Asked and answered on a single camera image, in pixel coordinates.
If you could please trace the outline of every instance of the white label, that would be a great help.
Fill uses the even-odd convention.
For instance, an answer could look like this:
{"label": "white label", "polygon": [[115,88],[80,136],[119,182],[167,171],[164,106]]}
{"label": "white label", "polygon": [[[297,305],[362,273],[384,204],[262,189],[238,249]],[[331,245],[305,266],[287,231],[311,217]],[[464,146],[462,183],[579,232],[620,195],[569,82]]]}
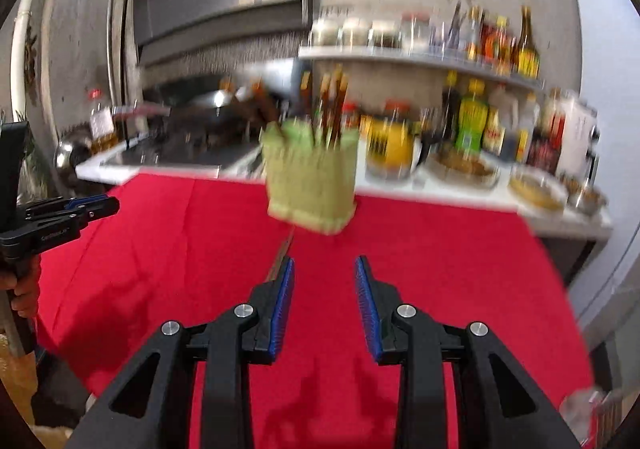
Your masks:
{"label": "white label", "polygon": [[91,124],[91,134],[94,139],[101,139],[102,137],[111,135],[115,131],[109,108],[94,113],[89,122]]}

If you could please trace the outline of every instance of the silver screw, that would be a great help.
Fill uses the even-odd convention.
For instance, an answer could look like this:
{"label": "silver screw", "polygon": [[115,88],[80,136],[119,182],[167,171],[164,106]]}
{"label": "silver screw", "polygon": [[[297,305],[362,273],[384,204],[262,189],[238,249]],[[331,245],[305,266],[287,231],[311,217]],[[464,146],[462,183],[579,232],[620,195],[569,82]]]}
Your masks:
{"label": "silver screw", "polygon": [[162,333],[164,335],[175,335],[180,331],[180,323],[176,321],[167,321],[162,325]]}
{"label": "silver screw", "polygon": [[254,307],[250,304],[239,304],[234,310],[237,317],[249,317],[252,313],[254,313]]}
{"label": "silver screw", "polygon": [[489,333],[489,327],[484,323],[473,323],[469,327],[469,330],[471,330],[471,333],[476,337],[484,337]]}
{"label": "silver screw", "polygon": [[415,315],[415,308],[410,304],[401,304],[398,307],[398,315],[400,317],[404,317],[405,319],[409,319]]}

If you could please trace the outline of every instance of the wall shelf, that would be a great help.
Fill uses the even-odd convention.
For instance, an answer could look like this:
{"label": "wall shelf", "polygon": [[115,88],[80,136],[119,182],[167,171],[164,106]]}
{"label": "wall shelf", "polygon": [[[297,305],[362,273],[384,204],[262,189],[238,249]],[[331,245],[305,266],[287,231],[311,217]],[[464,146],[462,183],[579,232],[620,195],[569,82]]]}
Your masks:
{"label": "wall shelf", "polygon": [[542,91],[545,82],[540,79],[529,79],[518,74],[500,75],[491,65],[481,62],[468,61],[462,53],[446,52],[438,54],[432,52],[404,52],[390,48],[370,48],[368,46],[301,46],[298,53],[300,59],[326,59],[340,61],[379,61],[390,63],[412,64],[443,70],[455,70],[491,81],[503,82],[527,90]]}

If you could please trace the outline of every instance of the wicker basket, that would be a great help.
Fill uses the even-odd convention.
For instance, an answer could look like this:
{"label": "wicker basket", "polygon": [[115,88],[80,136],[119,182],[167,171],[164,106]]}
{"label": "wicker basket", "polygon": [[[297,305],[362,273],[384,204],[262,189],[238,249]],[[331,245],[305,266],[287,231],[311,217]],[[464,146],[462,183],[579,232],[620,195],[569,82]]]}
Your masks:
{"label": "wicker basket", "polygon": [[287,143],[272,124],[260,137],[269,215],[319,233],[339,233],[355,212],[358,131],[346,131],[340,148],[326,149],[313,147],[308,124],[286,122],[283,129]]}

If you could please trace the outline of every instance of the white countertop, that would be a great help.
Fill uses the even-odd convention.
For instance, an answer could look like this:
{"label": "white countertop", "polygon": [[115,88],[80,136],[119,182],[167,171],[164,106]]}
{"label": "white countertop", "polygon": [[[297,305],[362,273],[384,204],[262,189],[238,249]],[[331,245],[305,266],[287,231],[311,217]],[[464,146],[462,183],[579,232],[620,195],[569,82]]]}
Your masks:
{"label": "white countertop", "polygon": [[[137,143],[137,139],[130,141],[132,146],[135,143]],[[92,182],[103,182],[104,184],[121,185],[139,172],[150,172],[191,178],[220,178],[243,182],[263,182],[261,179],[247,180],[245,173],[246,166],[255,158],[257,150],[240,159],[231,168],[223,171],[204,167],[156,169],[146,166],[139,168],[104,164],[105,161],[124,151],[125,148],[126,145],[122,143],[108,152],[98,153],[98,155],[83,162],[76,167],[78,178]],[[361,141],[358,150],[356,193],[396,200],[414,200],[452,206],[513,211],[522,216],[538,236],[593,240],[609,239],[612,233],[612,222],[606,210],[603,210],[599,216],[590,219],[569,209],[565,210],[563,214],[553,214],[537,209],[518,200],[508,188],[510,166],[498,166],[498,168],[500,169],[500,180],[490,190],[447,184],[424,168],[418,168],[411,178],[402,182],[382,181],[367,175],[366,143]]]}

